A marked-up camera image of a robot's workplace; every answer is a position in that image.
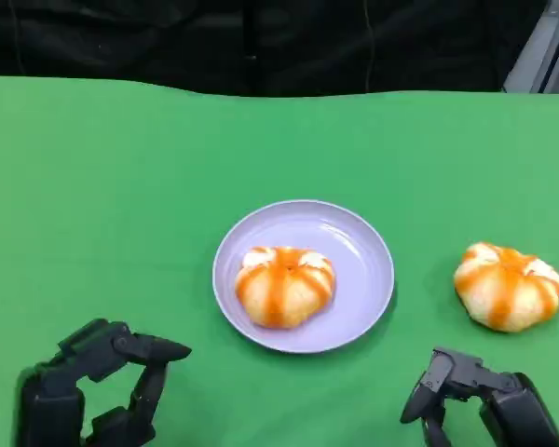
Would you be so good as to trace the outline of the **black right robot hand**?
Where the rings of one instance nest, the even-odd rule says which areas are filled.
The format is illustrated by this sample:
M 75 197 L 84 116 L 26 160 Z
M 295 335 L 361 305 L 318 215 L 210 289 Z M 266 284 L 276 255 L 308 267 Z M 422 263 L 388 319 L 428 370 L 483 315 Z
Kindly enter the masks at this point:
M 406 401 L 400 422 L 420 420 L 427 446 L 450 446 L 445 401 L 478 397 L 479 415 L 496 446 L 559 446 L 559 428 L 531 379 L 522 372 L 493 372 L 484 361 L 435 347 Z

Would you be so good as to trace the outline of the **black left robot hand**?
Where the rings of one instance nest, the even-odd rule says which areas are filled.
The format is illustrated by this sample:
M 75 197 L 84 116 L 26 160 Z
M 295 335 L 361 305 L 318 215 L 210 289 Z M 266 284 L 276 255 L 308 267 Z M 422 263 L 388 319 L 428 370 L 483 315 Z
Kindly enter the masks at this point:
M 18 446 L 143 446 L 153 425 L 170 363 L 187 358 L 186 345 L 132 332 L 123 321 L 96 318 L 59 343 L 59 351 L 23 375 L 15 443 Z M 127 364 L 143 366 L 128 406 L 117 406 L 81 434 L 85 396 L 77 383 L 100 383 Z

